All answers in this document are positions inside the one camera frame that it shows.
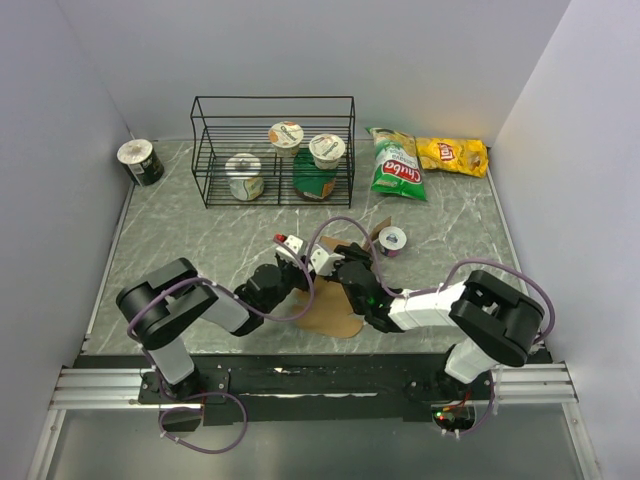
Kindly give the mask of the brown cardboard box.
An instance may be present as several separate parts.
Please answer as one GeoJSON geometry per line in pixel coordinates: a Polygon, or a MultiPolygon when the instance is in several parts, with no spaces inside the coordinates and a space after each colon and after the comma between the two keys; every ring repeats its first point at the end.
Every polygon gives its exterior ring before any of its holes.
{"type": "MultiPolygon", "coordinates": [[[[389,216],[369,232],[369,238],[375,242],[380,231],[384,227],[391,225],[392,217],[389,216]]],[[[349,245],[345,240],[324,235],[320,237],[319,243],[331,250],[334,250],[337,246],[349,245]]],[[[356,336],[362,330],[365,322],[361,316],[353,312],[342,286],[339,283],[329,282],[323,278],[316,278],[314,287],[313,305],[305,315],[294,321],[294,325],[306,332],[337,339],[356,336]]],[[[294,290],[292,313],[300,313],[309,298],[309,293],[294,290]]]]}

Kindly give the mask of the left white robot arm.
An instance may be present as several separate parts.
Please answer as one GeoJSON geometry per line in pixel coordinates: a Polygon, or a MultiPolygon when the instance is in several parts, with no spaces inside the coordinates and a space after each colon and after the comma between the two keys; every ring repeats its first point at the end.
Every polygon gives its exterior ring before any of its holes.
{"type": "Polygon", "coordinates": [[[164,392],[185,402],[204,389],[182,339],[188,327],[204,319],[233,336],[248,335],[293,290],[309,292],[314,279],[303,262],[279,258],[259,266],[229,291],[200,277],[189,260],[178,258],[123,288],[116,305],[128,322],[127,334],[159,372],[164,392]]]}

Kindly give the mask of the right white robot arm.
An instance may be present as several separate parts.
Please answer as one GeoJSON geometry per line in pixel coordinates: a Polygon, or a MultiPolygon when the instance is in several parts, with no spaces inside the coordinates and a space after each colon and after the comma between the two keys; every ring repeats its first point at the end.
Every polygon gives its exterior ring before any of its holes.
{"type": "Polygon", "coordinates": [[[466,280],[453,283],[454,265],[441,286],[424,292],[390,289],[373,271],[373,257],[353,244],[336,249],[329,279],[342,285],[355,314],[383,333],[404,333],[427,327],[450,326],[465,338],[447,351],[437,386],[456,399],[472,382],[498,365],[522,367],[532,347],[543,340],[545,315],[537,301],[485,270],[472,271],[466,280]]]}

